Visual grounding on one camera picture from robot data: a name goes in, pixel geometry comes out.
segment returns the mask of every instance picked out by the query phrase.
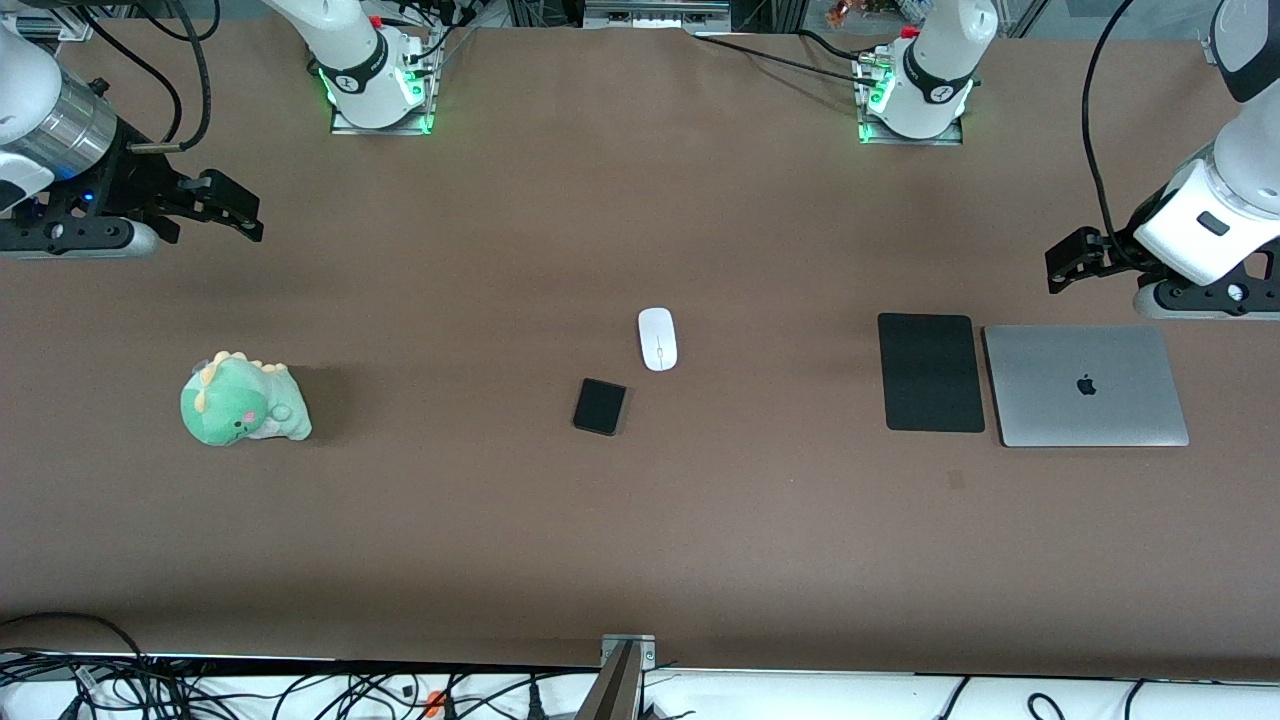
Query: brown table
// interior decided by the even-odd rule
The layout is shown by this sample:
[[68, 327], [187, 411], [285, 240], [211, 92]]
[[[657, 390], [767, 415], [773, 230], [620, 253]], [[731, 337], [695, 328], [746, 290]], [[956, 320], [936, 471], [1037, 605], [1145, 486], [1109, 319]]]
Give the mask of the brown table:
[[[193, 127], [189, 50], [119, 33]], [[1139, 322], [1132, 277], [1044, 290], [1097, 223], [1088, 44], [997, 42], [950, 150], [861, 146], [837, 81], [678, 31], [480, 31], [420, 140], [329, 137], [278, 18], [206, 45], [212, 129], [174, 163], [257, 192], [266, 238], [0, 268], [4, 611], [154, 651], [590, 662], [652, 632], [713, 666], [1280, 678], [1280, 328], [1161, 325], [1188, 448], [884, 427], [881, 311]], [[165, 126], [105, 45], [67, 60]], [[1116, 42], [1094, 110], [1117, 219], [1235, 111], [1190, 42]], [[314, 439], [192, 439], [218, 350], [293, 365]], [[570, 425], [586, 375], [634, 388], [620, 437]]]

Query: white mouse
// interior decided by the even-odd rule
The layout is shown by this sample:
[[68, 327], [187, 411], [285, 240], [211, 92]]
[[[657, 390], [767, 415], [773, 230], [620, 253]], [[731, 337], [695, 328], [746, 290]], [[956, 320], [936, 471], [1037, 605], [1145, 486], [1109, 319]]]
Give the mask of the white mouse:
[[676, 366], [676, 323], [671, 310], [650, 307], [640, 311], [640, 351], [644, 366], [655, 373]]

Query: laptop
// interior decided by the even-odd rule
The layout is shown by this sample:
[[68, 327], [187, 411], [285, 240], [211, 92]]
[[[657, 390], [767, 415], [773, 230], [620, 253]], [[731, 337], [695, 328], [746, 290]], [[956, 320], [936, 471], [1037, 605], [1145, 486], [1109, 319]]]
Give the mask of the laptop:
[[1188, 443], [1158, 329], [993, 325], [982, 334], [1006, 447]]

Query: cable connector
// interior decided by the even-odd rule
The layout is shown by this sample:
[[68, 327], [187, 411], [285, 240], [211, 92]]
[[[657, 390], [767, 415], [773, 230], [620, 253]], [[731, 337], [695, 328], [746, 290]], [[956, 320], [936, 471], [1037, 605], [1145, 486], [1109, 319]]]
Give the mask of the cable connector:
[[529, 684], [529, 720], [548, 720], [547, 711], [543, 710], [543, 691], [538, 689], [538, 680]]

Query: green dinosaur plush toy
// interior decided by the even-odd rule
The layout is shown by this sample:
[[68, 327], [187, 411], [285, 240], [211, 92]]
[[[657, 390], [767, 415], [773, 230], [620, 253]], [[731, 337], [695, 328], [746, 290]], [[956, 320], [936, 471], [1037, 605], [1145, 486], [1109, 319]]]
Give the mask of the green dinosaur plush toy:
[[243, 352], [219, 352], [196, 370], [182, 388], [182, 421], [196, 439], [214, 446], [311, 434], [307, 406], [288, 368], [251, 361]]

